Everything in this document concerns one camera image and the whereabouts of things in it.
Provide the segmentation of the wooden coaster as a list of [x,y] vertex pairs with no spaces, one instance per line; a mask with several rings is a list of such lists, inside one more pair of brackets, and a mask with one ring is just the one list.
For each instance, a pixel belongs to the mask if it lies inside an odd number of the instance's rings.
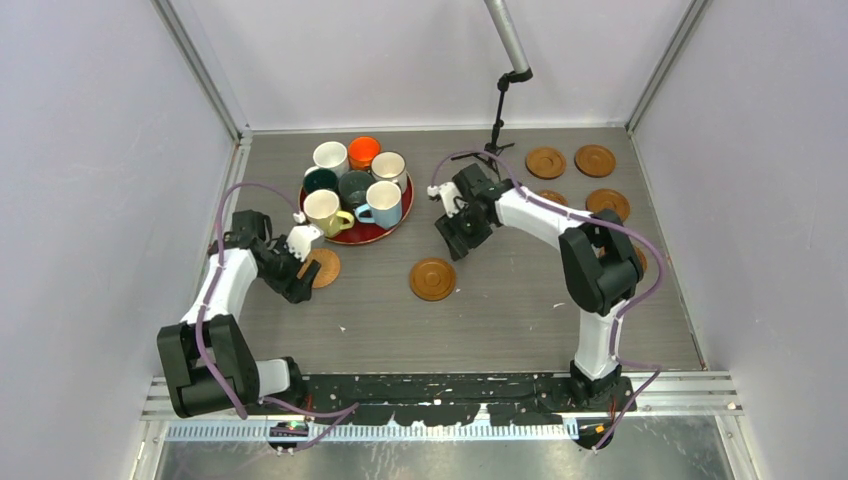
[[617,166],[614,153],[598,144],[580,147],[575,153],[574,161],[576,168],[581,173],[592,178],[607,177],[614,172]]
[[453,266],[440,258],[418,261],[409,272],[411,291],[425,301],[440,301],[454,292],[457,274]]
[[646,273],[646,272],[647,272],[647,269],[648,269],[648,261],[647,261],[646,255],[644,254],[644,252],[642,251],[642,249],[641,249],[641,248],[639,248],[639,247],[638,247],[638,246],[636,246],[636,245],[634,245],[634,246],[633,246],[633,249],[634,249],[634,252],[636,253],[636,256],[637,256],[637,258],[638,258],[638,260],[639,260],[639,262],[640,262],[640,265],[641,265],[642,271],[643,271],[644,273]]
[[525,166],[534,177],[552,180],[560,177],[566,170],[565,156],[553,147],[538,147],[527,153]]
[[622,221],[631,214],[631,205],[625,195],[614,189],[602,188],[591,192],[585,200],[586,209],[597,213],[605,209],[614,211]]
[[559,192],[556,192],[556,191],[553,191],[553,190],[548,190],[548,189],[543,189],[543,190],[537,191],[537,194],[540,197],[545,198],[545,199],[547,199],[551,202],[557,203],[557,204],[562,205],[562,206],[568,206],[568,201],[567,201],[566,197]]

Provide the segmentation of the microphone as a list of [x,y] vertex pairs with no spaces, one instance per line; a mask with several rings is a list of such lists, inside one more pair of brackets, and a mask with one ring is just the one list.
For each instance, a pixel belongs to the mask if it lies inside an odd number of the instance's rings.
[[483,148],[484,152],[499,156],[504,150],[514,146],[514,143],[499,144],[501,130],[505,125],[502,115],[506,93],[511,85],[524,83],[532,79],[534,73],[506,2],[503,0],[485,0],[484,4],[512,66],[512,69],[502,74],[497,81],[499,97],[495,120],[491,128],[490,139]]

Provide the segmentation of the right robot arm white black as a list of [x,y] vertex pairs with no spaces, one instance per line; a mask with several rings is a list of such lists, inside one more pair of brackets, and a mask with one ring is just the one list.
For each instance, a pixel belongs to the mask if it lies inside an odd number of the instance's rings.
[[477,164],[448,182],[429,185],[427,195],[444,207],[435,226],[454,260],[467,256],[501,226],[557,250],[567,292],[580,311],[578,347],[566,384],[575,405],[584,410],[609,402],[621,379],[621,315],[644,277],[617,214],[565,207],[511,180],[495,182]]

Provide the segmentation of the woven rattan coaster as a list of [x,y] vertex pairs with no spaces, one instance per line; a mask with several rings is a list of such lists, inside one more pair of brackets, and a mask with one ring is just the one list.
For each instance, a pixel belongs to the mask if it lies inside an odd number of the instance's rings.
[[310,252],[306,262],[298,272],[298,277],[300,279],[305,277],[306,271],[313,261],[317,261],[320,264],[320,269],[313,281],[313,287],[315,289],[327,287],[338,278],[341,271],[341,261],[339,256],[333,250],[319,248]]

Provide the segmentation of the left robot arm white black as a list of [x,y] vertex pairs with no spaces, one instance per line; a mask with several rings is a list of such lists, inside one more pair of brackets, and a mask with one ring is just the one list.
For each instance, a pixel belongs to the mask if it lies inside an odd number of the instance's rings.
[[238,211],[230,230],[208,249],[208,271],[194,303],[176,324],[161,328],[157,349],[172,408],[190,418],[249,405],[268,396],[284,414],[298,412],[307,398],[299,368],[290,357],[254,358],[238,325],[246,295],[264,281],[291,304],[310,300],[321,265],[309,259],[323,231],[294,226],[273,237],[270,219]]

